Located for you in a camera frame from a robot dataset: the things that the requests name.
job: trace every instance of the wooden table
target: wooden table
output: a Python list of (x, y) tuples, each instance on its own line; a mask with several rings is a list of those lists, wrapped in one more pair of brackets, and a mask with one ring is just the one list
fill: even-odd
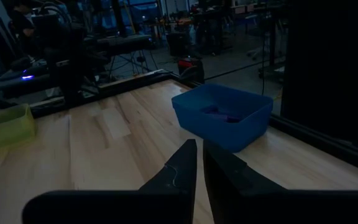
[[(138, 189), (189, 138), (199, 149), (194, 223), (213, 223), (202, 139), (172, 108), (184, 91), (169, 80), (38, 119), (34, 142), (0, 150), (0, 223), (20, 223), (25, 203), (50, 190)], [(289, 189), (358, 189), (358, 168), (273, 128), (237, 156)]]

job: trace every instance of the blue light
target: blue light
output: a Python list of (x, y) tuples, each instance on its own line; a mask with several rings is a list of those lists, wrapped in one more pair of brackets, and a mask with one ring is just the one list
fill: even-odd
[(22, 77), (23, 80), (30, 80), (32, 78), (34, 78), (33, 75), (28, 75), (28, 76)]

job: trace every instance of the blue plastic bin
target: blue plastic bin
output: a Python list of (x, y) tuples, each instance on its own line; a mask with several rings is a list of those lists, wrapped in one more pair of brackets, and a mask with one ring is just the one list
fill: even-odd
[[(182, 128), (230, 152), (239, 152), (266, 132), (273, 99), (205, 84), (173, 97), (172, 105)], [(207, 114), (210, 108), (241, 119), (238, 123), (225, 122)]]

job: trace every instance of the person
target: person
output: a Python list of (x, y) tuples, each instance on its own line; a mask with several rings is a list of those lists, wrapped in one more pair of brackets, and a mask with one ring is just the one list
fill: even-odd
[(25, 16), (32, 12), (31, 0), (14, 0), (14, 7), (9, 14), (24, 53), (39, 56), (39, 49), (34, 41), (34, 26)]

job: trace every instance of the floor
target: floor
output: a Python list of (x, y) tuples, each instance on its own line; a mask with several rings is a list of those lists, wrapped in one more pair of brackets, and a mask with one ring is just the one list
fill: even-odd
[[(192, 31), (191, 34), (192, 38), (194, 39), (194, 31)], [(203, 55), (202, 62), (204, 65), (205, 78), (213, 77), (221, 73), (225, 73), (237, 68), (242, 68), (248, 65), (253, 65), (262, 61), (261, 56), (259, 56), (256, 61), (253, 61), (250, 57), (247, 56), (247, 51), (262, 45), (262, 40), (260, 37), (245, 35), (245, 27), (243, 25), (236, 27), (235, 35), (230, 34), (226, 35), (226, 37), (227, 39), (225, 40), (225, 44), (232, 45), (233, 48), (224, 50), (221, 55), (217, 56)], [(133, 57), (136, 58), (139, 56), (139, 54), (139, 52), (134, 52)], [(155, 70), (155, 65), (152, 60), (152, 58), (154, 58), (158, 68), (164, 68), (168, 71), (178, 73), (178, 67), (175, 63), (175, 58), (170, 56), (169, 49), (166, 44), (163, 43), (160, 48), (153, 50), (153, 57), (148, 51), (144, 51), (144, 55), (147, 61), (147, 65), (150, 69)], [(121, 55), (120, 57), (115, 58), (112, 68), (115, 69), (112, 72), (112, 75), (115, 77), (127, 78), (132, 76), (133, 73), (146, 72), (142, 71), (140, 67), (133, 67), (132, 64), (128, 63), (128, 61), (123, 59), (123, 57), (131, 58), (131, 55)], [(111, 64), (106, 65), (107, 69), (110, 69), (110, 67)], [(258, 64), (247, 69), (242, 69), (228, 75), (211, 79), (207, 81), (207, 83), (218, 83), (240, 90), (261, 94), (263, 81), (262, 79), (258, 78), (258, 68), (260, 67), (261, 64)], [(280, 84), (279, 80), (265, 79), (265, 95), (272, 98), (277, 98), (277, 96), (280, 95), (281, 88), (282, 85)], [(16, 103), (36, 103), (43, 100), (44, 98), (46, 98), (46, 94), (44, 91), (41, 91), (31, 95), (22, 96), (19, 99), (12, 99), (11, 101)], [(276, 99), (273, 113), (280, 114), (280, 107), (280, 99)]]
[[(51, 190), (136, 190), (187, 140), (171, 98), (187, 91), (168, 80), (38, 119), (34, 142), (0, 150), (0, 224), (21, 222), (32, 197)], [(237, 157), (288, 189), (358, 189), (358, 168), (276, 129)], [(213, 223), (202, 150), (194, 223)]]

